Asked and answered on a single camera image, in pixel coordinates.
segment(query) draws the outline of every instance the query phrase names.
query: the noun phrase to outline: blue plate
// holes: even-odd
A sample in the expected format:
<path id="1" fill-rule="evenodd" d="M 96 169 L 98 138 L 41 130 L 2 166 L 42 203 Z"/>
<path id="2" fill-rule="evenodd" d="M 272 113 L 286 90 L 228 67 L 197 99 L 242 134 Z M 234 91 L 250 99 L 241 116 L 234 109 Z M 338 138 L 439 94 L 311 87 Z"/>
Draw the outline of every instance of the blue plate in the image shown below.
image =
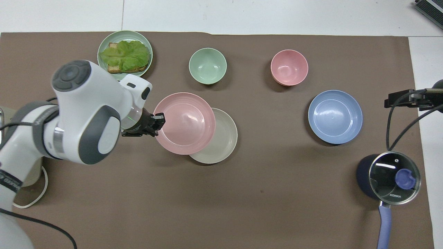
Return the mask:
<path id="1" fill-rule="evenodd" d="M 317 95 L 309 105 L 307 116 L 312 131 L 330 144 L 351 141 L 363 124 L 363 113 L 358 102 L 339 90 Z"/>

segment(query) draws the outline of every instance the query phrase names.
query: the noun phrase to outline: brown paper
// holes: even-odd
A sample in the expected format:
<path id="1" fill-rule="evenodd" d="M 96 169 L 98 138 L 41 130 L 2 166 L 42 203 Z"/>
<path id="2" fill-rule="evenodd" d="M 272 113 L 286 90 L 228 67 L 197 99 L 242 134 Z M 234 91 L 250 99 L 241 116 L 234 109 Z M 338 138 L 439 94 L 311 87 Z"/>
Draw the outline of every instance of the brown paper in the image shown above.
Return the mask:
<path id="1" fill-rule="evenodd" d="M 75 59 L 97 63 L 109 34 L 2 33 L 0 105 L 18 109 L 54 97 L 53 72 Z M 147 110 L 171 93 L 199 95 L 236 122 L 234 152 L 203 165 L 150 136 L 122 137 L 96 165 L 46 159 L 45 196 L 16 212 L 62 227 L 82 249 L 376 248 L 378 201 L 359 189 L 355 173 L 360 159 L 386 150 L 384 99 L 414 88 L 407 38 L 142 34 L 154 55 L 142 76 L 153 84 Z M 218 49 L 228 63 L 212 86 L 188 71 L 189 58 L 203 47 Z M 297 86 L 281 86 L 271 76 L 270 61 L 283 49 L 299 51 L 309 63 Z M 338 146 L 318 139 L 307 122 L 311 100 L 330 89 L 352 95 L 364 115 L 360 134 Z M 416 117 L 415 109 L 397 108 L 391 142 Z M 418 165 L 422 187 L 411 202 L 392 206 L 389 247 L 433 248 L 418 124 L 395 150 Z M 70 247 L 57 231 L 19 223 L 36 248 Z"/>

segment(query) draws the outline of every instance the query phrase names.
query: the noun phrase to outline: saucepan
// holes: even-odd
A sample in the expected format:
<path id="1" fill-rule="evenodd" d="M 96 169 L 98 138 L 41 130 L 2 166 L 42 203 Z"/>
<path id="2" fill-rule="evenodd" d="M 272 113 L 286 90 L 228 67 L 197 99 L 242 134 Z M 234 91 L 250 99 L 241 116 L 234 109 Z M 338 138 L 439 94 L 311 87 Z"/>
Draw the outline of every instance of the saucepan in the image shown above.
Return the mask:
<path id="1" fill-rule="evenodd" d="M 420 189 L 420 172 L 416 164 L 400 152 L 384 152 L 363 158 L 357 167 L 361 190 L 380 201 L 381 218 L 377 249 L 387 249 L 391 232 L 391 205 L 413 200 Z"/>

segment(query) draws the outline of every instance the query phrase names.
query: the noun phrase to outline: blue handle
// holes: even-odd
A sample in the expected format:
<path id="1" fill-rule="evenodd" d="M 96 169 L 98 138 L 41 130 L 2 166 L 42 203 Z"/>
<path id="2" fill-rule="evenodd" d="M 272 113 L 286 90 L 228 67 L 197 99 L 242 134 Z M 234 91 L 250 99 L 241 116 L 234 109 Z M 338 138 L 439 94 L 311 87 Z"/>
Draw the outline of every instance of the blue handle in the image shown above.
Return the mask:
<path id="1" fill-rule="evenodd" d="M 389 236 L 391 234 L 391 209 L 383 205 L 378 206 L 380 211 L 381 226 L 380 235 L 378 236 L 377 249 L 388 249 Z"/>

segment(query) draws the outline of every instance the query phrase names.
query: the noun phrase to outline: pot lid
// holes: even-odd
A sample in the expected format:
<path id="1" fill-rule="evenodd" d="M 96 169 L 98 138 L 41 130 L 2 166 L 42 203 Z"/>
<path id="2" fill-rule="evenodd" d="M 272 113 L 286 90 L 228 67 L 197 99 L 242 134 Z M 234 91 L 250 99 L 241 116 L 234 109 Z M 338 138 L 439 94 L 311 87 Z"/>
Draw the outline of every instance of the pot lid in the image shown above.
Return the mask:
<path id="1" fill-rule="evenodd" d="M 393 205 L 403 204 L 417 195 L 420 172 L 406 155 L 385 152 L 371 164 L 369 183 L 381 201 Z"/>

